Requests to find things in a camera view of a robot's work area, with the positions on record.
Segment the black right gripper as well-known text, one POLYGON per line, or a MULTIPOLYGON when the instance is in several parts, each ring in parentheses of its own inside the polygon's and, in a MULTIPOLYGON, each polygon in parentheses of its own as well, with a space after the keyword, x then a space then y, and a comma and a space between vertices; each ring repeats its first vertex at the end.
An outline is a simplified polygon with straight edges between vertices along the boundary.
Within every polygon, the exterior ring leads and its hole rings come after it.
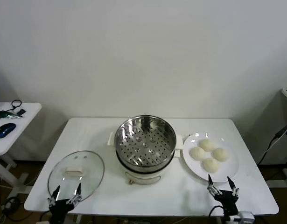
POLYGON ((232 191, 218 190, 212 181, 210 175, 208 175, 208 187, 209 193, 214 196, 214 199, 221 203, 224 211, 224 216, 234 216, 238 214, 236 202, 238 200, 239 188, 235 186, 235 183, 230 177, 227 177, 229 186, 232 191))

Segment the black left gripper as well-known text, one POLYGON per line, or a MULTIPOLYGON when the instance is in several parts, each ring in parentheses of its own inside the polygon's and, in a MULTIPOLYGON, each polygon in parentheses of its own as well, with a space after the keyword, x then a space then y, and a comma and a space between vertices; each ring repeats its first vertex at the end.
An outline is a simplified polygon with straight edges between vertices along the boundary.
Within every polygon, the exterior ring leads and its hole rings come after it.
POLYGON ((74 209, 74 205, 78 205, 81 200, 81 183, 79 183, 75 195, 70 200, 59 200, 56 201, 60 185, 53 191, 52 196, 48 198, 49 211, 51 218, 50 224, 63 224, 67 213, 74 209))

